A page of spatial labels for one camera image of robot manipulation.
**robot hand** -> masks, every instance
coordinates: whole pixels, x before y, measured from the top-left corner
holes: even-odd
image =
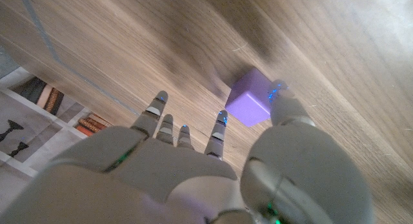
[[[171,115],[152,138],[168,99],[162,91],[130,128],[106,128],[53,159],[0,222],[372,223],[356,166],[286,86],[274,84],[274,127],[251,148],[241,184],[222,161],[224,110],[204,154],[187,126],[173,147]]]

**black figurine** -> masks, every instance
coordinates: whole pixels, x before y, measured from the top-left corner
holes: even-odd
[[[8,128],[8,130],[6,130],[6,132],[0,134],[0,142],[3,141],[11,131],[13,131],[13,130],[23,130],[24,129],[21,125],[15,123],[12,120],[7,120],[7,121],[8,121],[8,124],[10,125],[10,127]]]
[[[17,155],[17,153],[19,153],[19,151],[24,150],[28,148],[28,145],[26,143],[20,142],[19,146],[17,147],[17,150],[13,150],[12,153],[9,154],[9,156],[14,157],[15,155]]]

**book spine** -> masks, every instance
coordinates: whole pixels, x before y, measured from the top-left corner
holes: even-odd
[[[61,92],[59,92],[56,88],[53,88],[52,92],[50,93],[49,99],[45,105],[45,110],[49,113],[52,113],[56,103],[58,103],[58,105],[60,106],[61,99],[63,99]]]
[[[104,124],[100,124],[97,121],[93,120],[92,118],[88,117],[86,118],[86,121],[89,122],[90,124],[92,124],[93,126],[103,130],[104,128],[106,128],[107,126],[105,126]]]
[[[92,131],[86,129],[85,127],[82,127],[81,125],[78,125],[78,126],[76,127],[76,129],[77,129],[78,131],[86,134],[87,136],[93,135],[93,132],[92,132]]]
[[[57,97],[56,97],[56,101],[54,102],[53,108],[50,111],[51,114],[56,115],[57,111],[60,108],[60,104],[62,103],[63,100],[63,96],[65,96],[63,93],[61,93],[60,91],[58,91]]]
[[[43,89],[39,100],[37,101],[37,105],[41,108],[44,108],[46,105],[46,102],[50,96],[50,93],[52,92],[53,87],[50,85],[46,85],[45,88]]]
[[[92,118],[93,120],[97,121],[98,123],[103,124],[103,125],[105,125],[105,126],[107,126],[107,127],[112,126],[112,124],[110,124],[109,122],[103,120],[101,117],[99,117],[99,116],[97,116],[97,115],[95,115],[95,114],[90,114],[89,117]]]
[[[36,104],[45,86],[46,86],[46,82],[39,79],[37,83],[35,84],[33,91],[28,96],[27,100]]]
[[[100,130],[99,128],[95,127],[93,124],[91,124],[90,122],[86,121],[83,118],[79,119],[79,124],[83,125],[84,127],[88,128],[89,130],[95,133]]]
[[[35,88],[35,86],[37,85],[37,83],[39,82],[39,78],[35,77],[33,79],[30,80],[30,82],[28,82],[27,86],[25,87],[25,89],[20,93],[20,96],[28,99],[28,97],[30,96],[30,94],[33,92],[33,89]]]

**purple cube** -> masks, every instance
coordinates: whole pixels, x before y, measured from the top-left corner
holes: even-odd
[[[271,81],[253,68],[231,89],[225,109],[247,127],[270,118]]]

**wood grain surface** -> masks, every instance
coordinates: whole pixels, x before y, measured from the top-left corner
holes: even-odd
[[[370,185],[378,223],[413,223],[413,0],[0,0],[14,59],[113,124],[159,90],[202,151],[230,87],[253,66],[283,79]],[[270,122],[230,116],[240,175]]]

